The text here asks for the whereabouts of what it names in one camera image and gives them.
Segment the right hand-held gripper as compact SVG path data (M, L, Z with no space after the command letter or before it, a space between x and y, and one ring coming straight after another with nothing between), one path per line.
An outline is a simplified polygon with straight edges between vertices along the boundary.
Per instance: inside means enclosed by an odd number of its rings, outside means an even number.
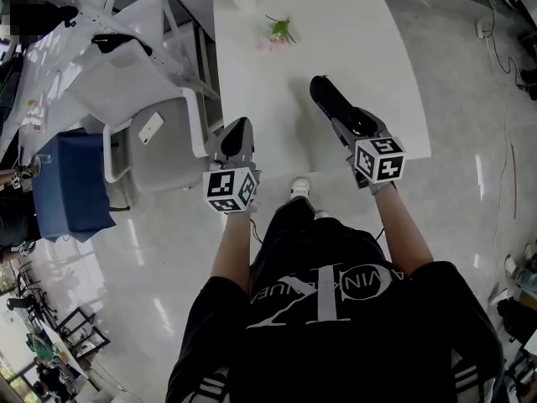
M384 122L359 107L335 113L331 126L350 153L347 163L359 188L373 190L401 179L407 153Z

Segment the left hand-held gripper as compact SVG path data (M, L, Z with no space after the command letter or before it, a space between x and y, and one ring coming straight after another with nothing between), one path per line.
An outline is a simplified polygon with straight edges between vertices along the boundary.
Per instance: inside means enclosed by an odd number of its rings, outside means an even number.
M205 203L214 211L229 214L249 209L258 187L260 171L251 160L229 160L230 157L252 158L253 125L240 117L216 137L213 159L216 168L203 173Z

